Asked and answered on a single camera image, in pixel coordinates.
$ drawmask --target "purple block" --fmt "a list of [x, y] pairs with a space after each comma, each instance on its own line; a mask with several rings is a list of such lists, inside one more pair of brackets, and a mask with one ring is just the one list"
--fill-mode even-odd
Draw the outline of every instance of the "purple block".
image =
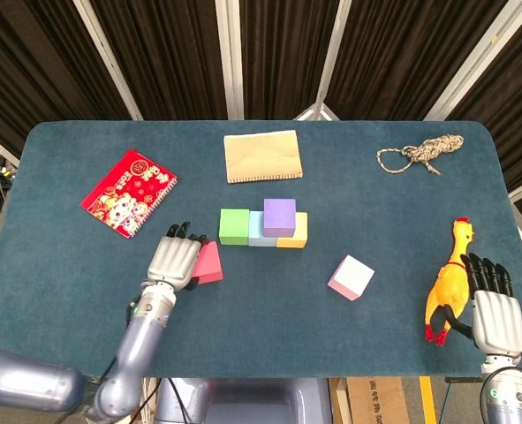
[[296, 199], [264, 200], [264, 237], [293, 237], [296, 230]]

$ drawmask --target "red block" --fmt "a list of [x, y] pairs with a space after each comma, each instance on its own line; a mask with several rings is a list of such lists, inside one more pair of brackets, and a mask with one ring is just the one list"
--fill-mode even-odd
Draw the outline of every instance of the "red block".
[[222, 261], [215, 241], [210, 241], [201, 248], [193, 269], [192, 277], [194, 276], [198, 277], [198, 284], [223, 280]]

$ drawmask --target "pink block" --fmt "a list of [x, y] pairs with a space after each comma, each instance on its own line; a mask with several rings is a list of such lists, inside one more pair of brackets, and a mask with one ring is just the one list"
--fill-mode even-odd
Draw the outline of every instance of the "pink block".
[[328, 286], [353, 301], [363, 294], [373, 274], [374, 271], [367, 265], [347, 255], [329, 280]]
[[198, 277], [198, 284], [223, 280], [222, 262], [215, 241], [210, 241], [201, 248], [192, 273], [192, 277], [195, 276]]

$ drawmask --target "light blue block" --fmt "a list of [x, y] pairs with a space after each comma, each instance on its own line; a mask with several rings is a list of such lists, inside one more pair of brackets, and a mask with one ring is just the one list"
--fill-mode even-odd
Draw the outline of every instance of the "light blue block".
[[252, 210], [249, 213], [249, 246], [276, 247], [278, 238], [263, 237], [264, 219], [262, 212]]

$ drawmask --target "spiral notebook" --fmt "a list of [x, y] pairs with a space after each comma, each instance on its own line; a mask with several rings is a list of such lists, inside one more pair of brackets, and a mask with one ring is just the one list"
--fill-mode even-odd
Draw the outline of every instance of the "spiral notebook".
[[80, 206], [129, 239], [176, 183], [172, 172], [129, 150]]
[[302, 178], [298, 138], [294, 130], [226, 135], [227, 182], [248, 183]]

